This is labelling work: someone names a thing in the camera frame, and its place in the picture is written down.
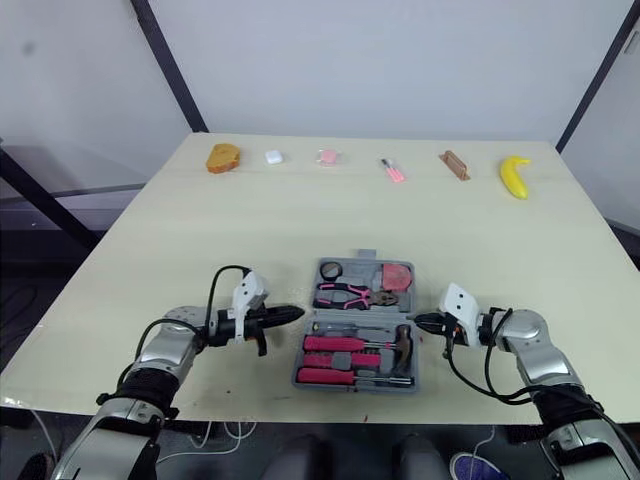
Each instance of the white wall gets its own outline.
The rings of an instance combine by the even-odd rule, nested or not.
[[[151,1],[214,131],[552,142],[631,3]],[[128,0],[0,2],[0,136],[50,191],[144,182],[187,132]]]
[[[618,56],[562,158],[603,216],[640,231],[640,46]]]
[[[0,137],[49,191],[146,182],[188,132],[127,0],[0,2]]]
[[[210,129],[556,142],[632,0],[154,0]]]

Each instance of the shoe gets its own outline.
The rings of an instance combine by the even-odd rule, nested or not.
[[[486,458],[473,457],[470,453],[456,453],[449,462],[449,473],[453,480],[509,480],[498,467]]]

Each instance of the toolbox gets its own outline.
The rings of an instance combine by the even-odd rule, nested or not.
[[[313,282],[314,310],[296,355],[294,386],[416,392],[413,265],[359,250],[355,258],[321,258]]]

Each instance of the white block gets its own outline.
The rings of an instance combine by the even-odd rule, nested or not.
[[[282,163],[282,154],[278,150],[271,150],[264,154],[269,165],[275,165],[276,163]]]

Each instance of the wooden block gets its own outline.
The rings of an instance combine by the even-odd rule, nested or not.
[[[240,163],[240,149],[230,143],[218,143],[213,146],[207,159],[207,170],[211,173],[227,172]]]
[[[464,181],[471,178],[467,173],[467,166],[451,150],[447,150],[440,155],[440,160],[442,160],[460,180]]]

